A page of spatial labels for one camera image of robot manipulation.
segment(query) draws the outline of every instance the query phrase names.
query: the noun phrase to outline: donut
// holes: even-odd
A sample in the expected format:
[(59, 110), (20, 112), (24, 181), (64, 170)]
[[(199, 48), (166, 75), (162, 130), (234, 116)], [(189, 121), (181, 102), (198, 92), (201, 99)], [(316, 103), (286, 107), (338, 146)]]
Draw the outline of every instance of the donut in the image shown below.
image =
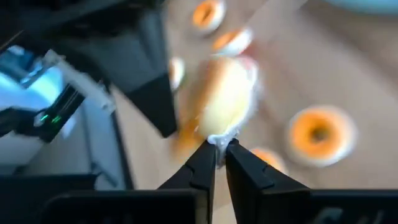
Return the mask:
[(237, 29), (217, 38), (213, 43), (213, 51), (215, 54), (233, 57), (246, 50), (252, 39), (251, 29)]
[(334, 106), (313, 106), (290, 120), (287, 154), (305, 166), (329, 166), (353, 150), (356, 135), (354, 122), (344, 111)]
[(287, 168), (285, 166), (285, 163), (277, 153), (260, 147), (256, 147), (254, 149), (251, 149), (250, 151), (273, 168), (287, 175)]
[(173, 57), (169, 62), (170, 87), (175, 91), (181, 84), (185, 75), (184, 61), (179, 57)]
[(225, 17), (225, 12), (226, 6), (224, 1), (203, 1), (193, 12), (193, 26), (202, 34), (209, 34), (220, 26)]
[(255, 65), (229, 57), (215, 57), (208, 62), (201, 83), (197, 83), (199, 90), (191, 97), (188, 118), (180, 125), (177, 151), (194, 150), (197, 141), (222, 135), (242, 120), (250, 105), (256, 79), (251, 70)]

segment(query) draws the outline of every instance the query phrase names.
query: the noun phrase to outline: teal bowl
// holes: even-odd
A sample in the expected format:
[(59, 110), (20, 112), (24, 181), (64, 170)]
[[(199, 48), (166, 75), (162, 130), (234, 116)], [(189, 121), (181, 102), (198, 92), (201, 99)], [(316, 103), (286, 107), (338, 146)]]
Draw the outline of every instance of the teal bowl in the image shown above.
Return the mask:
[(398, 0), (324, 0), (333, 5), (371, 14), (397, 14)]

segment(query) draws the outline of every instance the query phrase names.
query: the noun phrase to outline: metal bracket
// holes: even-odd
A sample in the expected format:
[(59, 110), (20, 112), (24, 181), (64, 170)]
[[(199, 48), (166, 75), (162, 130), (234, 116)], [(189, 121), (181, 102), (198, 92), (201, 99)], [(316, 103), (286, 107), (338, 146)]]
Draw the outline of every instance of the metal bracket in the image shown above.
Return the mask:
[(116, 109), (113, 98), (105, 92), (89, 75), (75, 70), (64, 56), (58, 55), (55, 51), (49, 50), (43, 58), (43, 67), (57, 66), (66, 82), (71, 84), (79, 93), (86, 98), (93, 99), (101, 109), (111, 114)]

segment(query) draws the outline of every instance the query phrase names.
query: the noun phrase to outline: wooden floor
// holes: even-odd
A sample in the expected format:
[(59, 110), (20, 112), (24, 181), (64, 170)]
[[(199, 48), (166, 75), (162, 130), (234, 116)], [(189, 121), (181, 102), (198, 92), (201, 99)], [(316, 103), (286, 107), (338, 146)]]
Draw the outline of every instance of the wooden floor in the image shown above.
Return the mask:
[[(337, 14), (322, 18), (316, 0), (299, 10), (299, 1), (226, 0), (228, 12), (222, 26), (209, 37), (199, 37), (190, 26), (198, 2), (170, 0), (165, 6), (170, 55), (185, 59), (189, 77), (176, 96), (177, 107), (189, 97), (200, 76), (197, 68), (211, 52), (214, 39), (231, 29), (250, 26), (256, 39), (249, 53), (261, 66), (264, 95), (255, 117), (239, 137), (241, 144), (248, 149), (269, 147), (285, 158), (288, 120), (310, 105), (336, 105), (352, 116), (359, 129), (356, 150), (324, 169), (301, 167), (285, 159), (290, 176), (313, 188), (398, 188), (398, 92), (383, 64), (369, 57), (379, 51), (370, 48), (373, 53), (364, 53), (346, 41), (344, 33), (325, 23)], [(332, 8), (322, 6), (322, 10)], [(183, 161), (171, 159), (171, 138), (161, 139), (117, 90), (114, 95), (136, 187), (155, 189)], [(214, 203), (213, 223), (233, 223), (224, 169), (216, 173)]]

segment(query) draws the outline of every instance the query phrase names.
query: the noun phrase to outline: blurred food item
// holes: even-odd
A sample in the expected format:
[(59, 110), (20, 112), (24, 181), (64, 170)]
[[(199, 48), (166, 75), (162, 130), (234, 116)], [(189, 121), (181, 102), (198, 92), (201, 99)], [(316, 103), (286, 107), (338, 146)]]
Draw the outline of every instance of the blurred food item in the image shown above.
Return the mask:
[(252, 40), (253, 33), (250, 28), (237, 29), (217, 38), (213, 44), (213, 50), (216, 54), (236, 56), (249, 47)]
[(209, 34), (222, 23), (226, 12), (222, 0), (206, 0), (200, 3), (193, 12), (193, 26), (202, 34)]
[(260, 147), (251, 149), (251, 152), (264, 162), (271, 165), (273, 168), (281, 171), (285, 175), (288, 175), (285, 162), (276, 152), (272, 152), (271, 150)]
[(334, 106), (314, 106), (297, 113), (287, 131), (288, 156), (305, 166), (325, 167), (346, 157), (355, 147), (357, 129)]
[(184, 61), (179, 57), (173, 57), (170, 60), (169, 69), (170, 86), (175, 91), (185, 76)]
[(210, 135), (222, 135), (248, 111), (252, 97), (253, 74), (248, 62), (238, 58), (212, 58), (199, 90), (190, 97), (192, 110), (178, 134), (176, 152), (196, 150)]

